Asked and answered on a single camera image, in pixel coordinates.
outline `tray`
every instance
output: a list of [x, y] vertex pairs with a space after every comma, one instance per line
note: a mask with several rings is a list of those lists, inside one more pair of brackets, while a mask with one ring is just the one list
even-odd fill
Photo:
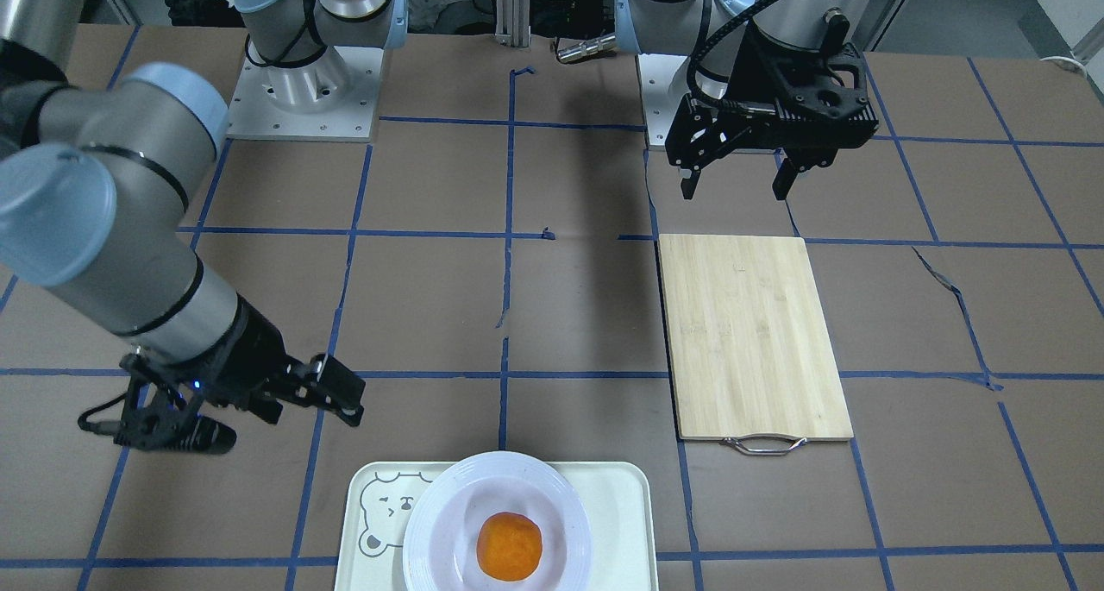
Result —
[[[407, 591], [402, 540], [417, 499], [449, 462], [373, 462], [349, 483], [335, 591]], [[627, 462], [549, 462], [591, 523], [588, 591], [658, 591], [648, 479]]]

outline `plate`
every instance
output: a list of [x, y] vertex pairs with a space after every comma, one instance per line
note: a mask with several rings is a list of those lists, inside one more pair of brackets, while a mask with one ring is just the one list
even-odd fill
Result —
[[[541, 560], [524, 580], [493, 579], [476, 559], [484, 521], [500, 511], [541, 529]], [[575, 488], [535, 457], [496, 451], [457, 462], [426, 488], [406, 525], [403, 577], [408, 591], [584, 591], [591, 555]]]

